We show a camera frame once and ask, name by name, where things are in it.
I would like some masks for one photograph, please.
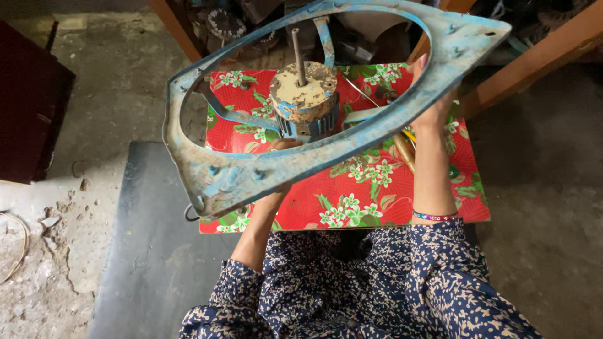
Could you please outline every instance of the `person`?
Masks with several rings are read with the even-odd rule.
[[[426,60],[411,66],[413,81]],[[349,231],[271,233],[287,190],[270,194],[223,262],[209,304],[186,314],[180,338],[539,338],[488,283],[484,254],[456,217],[443,134],[453,96],[411,124],[412,225],[370,231],[365,257],[345,261],[335,252]],[[298,145],[280,139],[273,148]]]

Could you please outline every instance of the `woman's right hand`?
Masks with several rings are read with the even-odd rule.
[[[412,73],[412,83],[414,84],[421,76],[427,65],[428,55],[423,54],[415,63],[413,63],[407,71]],[[458,86],[455,86],[450,92],[444,94],[435,104],[425,110],[417,119],[411,123],[414,131],[423,128],[444,128],[448,113],[452,107],[452,101],[455,99],[458,92]]]

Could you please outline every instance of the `motor shaft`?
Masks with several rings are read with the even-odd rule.
[[[298,83],[300,87],[306,85],[306,69],[303,64],[302,55],[300,54],[299,44],[297,43],[297,33],[299,33],[299,28],[293,28],[291,30],[291,36],[293,38],[293,50],[295,51],[295,61],[297,62],[297,75],[299,76]]]

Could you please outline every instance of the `small table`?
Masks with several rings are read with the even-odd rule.
[[[386,91],[398,95],[412,82],[405,63],[336,66],[339,121],[356,110],[374,104],[351,87],[351,80],[380,106]],[[227,109],[274,119],[269,85],[276,71],[212,73],[211,89]],[[250,84],[241,89],[241,83]],[[446,124],[446,148],[450,156],[450,184],[459,216],[466,222],[487,221],[490,211],[473,156],[467,126],[456,101]],[[276,131],[220,118],[209,108],[205,146],[231,153],[265,152],[279,137]],[[412,218],[414,176],[400,158],[391,139],[312,177],[293,184],[272,225],[273,230],[339,229],[408,224]],[[202,221],[201,233],[242,232],[254,204],[220,219]]]

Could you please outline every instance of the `forearm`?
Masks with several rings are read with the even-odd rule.
[[[414,204],[419,213],[450,215],[456,212],[448,176],[448,154],[444,146],[444,129],[437,125],[415,129]],[[412,224],[431,225],[437,221],[412,217]]]
[[[243,235],[241,235],[241,239],[230,259],[236,260],[257,272],[262,272],[266,244],[268,243],[274,216],[278,210],[279,204],[270,200],[262,199],[256,203],[251,213],[251,220],[243,231]]]

